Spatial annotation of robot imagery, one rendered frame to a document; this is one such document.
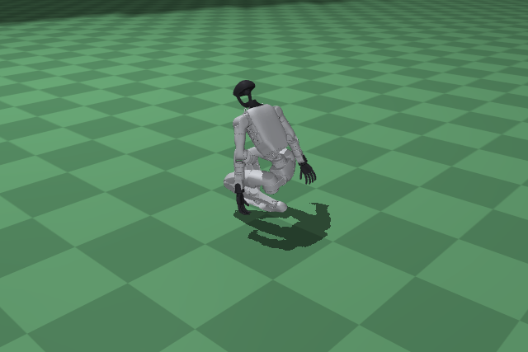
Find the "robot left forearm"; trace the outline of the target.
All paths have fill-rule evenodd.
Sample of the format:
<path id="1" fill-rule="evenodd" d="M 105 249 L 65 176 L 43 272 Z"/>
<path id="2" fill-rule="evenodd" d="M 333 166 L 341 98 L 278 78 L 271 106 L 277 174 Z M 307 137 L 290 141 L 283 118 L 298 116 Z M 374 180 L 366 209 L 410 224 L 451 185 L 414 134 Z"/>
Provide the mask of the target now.
<path id="1" fill-rule="evenodd" d="M 236 151 L 236 149 L 235 149 Z M 235 185 L 236 184 L 240 184 L 241 185 L 241 190 L 244 189 L 245 187 L 245 184 L 244 184 L 244 179 L 245 179 L 245 171 L 244 171 L 244 167 L 245 167 L 245 162 L 243 161 L 237 161 L 236 158 L 235 158 L 235 151 L 234 151 L 234 154 L 233 154 L 233 166 L 234 166 L 234 184 L 233 184 L 233 188 L 235 189 Z"/>

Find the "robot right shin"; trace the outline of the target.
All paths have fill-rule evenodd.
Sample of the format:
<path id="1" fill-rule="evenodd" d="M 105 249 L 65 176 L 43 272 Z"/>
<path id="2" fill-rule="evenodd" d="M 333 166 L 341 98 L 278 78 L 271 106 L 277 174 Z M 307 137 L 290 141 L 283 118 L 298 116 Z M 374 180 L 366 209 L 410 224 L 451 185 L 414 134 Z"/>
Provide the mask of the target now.
<path id="1" fill-rule="evenodd" d="M 244 170 L 260 170 L 260 165 L 259 165 L 259 162 L 258 162 L 258 157 L 257 157 L 257 161 L 254 163 L 254 164 L 246 164 L 245 163 L 245 167 L 244 167 Z M 260 187 L 257 187 L 258 190 L 260 190 Z M 255 200 L 254 202 L 255 204 L 259 204 L 259 202 L 257 200 Z M 261 203 L 261 202 L 260 202 Z"/>

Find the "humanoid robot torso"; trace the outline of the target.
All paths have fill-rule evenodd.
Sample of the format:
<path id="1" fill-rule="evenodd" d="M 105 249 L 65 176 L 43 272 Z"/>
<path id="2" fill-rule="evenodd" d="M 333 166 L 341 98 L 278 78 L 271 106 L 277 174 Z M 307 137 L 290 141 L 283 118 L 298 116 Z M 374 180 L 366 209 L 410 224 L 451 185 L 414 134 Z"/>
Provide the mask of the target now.
<path id="1" fill-rule="evenodd" d="M 263 104 L 263 103 L 262 103 Z M 246 108 L 244 108 L 245 111 Z M 256 149 L 263 157 L 269 157 L 272 166 L 270 172 L 283 177 L 285 185 L 294 175 L 295 167 L 292 160 L 280 153 L 288 147 L 286 132 L 275 111 L 268 104 L 250 108 L 243 114 L 249 117 L 246 132 Z"/>

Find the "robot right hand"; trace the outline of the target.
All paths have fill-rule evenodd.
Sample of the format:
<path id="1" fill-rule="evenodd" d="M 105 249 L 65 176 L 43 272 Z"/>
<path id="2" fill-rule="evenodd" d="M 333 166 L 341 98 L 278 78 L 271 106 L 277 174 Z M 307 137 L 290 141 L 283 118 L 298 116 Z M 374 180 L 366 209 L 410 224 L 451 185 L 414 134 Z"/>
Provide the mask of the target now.
<path id="1" fill-rule="evenodd" d="M 303 172 L 304 177 L 305 177 L 305 184 L 308 183 L 308 178 L 309 178 L 309 184 L 311 183 L 311 178 L 312 178 L 312 183 L 313 183 L 314 180 L 316 181 L 316 175 L 315 175 L 315 173 L 313 171 L 313 168 L 307 163 L 308 161 L 307 161 L 305 155 L 303 155 L 303 159 L 304 159 L 304 162 L 298 163 L 300 165 L 300 169 L 301 169 L 299 178 L 302 179 L 302 172 Z"/>

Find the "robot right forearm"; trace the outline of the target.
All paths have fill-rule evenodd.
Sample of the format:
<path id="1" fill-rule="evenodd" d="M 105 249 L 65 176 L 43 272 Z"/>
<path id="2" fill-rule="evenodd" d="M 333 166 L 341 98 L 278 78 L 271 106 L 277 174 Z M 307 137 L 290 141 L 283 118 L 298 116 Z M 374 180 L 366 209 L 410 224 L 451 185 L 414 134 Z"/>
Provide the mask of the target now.
<path id="1" fill-rule="evenodd" d="M 302 150 L 300 149 L 299 140 L 298 140 L 296 135 L 295 135 L 293 141 L 288 143 L 288 145 L 290 146 L 290 149 L 291 149 L 292 153 L 295 155 L 295 158 L 296 158 L 297 162 L 298 163 L 304 162 L 304 159 L 303 159 L 303 155 L 304 154 L 303 154 Z"/>

